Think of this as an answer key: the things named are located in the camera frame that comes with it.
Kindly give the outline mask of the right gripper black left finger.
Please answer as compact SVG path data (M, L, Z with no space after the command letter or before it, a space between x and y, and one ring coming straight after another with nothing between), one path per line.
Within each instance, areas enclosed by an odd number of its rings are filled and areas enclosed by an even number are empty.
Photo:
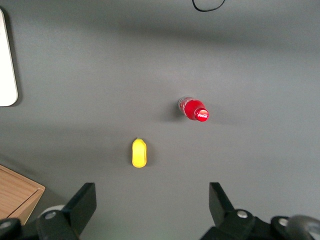
M85 183L66 205L48 208L36 219L38 238L78 240L96 208L96 185Z

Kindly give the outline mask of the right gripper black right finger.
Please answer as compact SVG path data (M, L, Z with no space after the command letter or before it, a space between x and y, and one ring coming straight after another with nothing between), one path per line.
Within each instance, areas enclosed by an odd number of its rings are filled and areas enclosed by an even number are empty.
M214 226L202 240L270 240L271 227L244 209L236 209L218 182L209 184L209 211Z

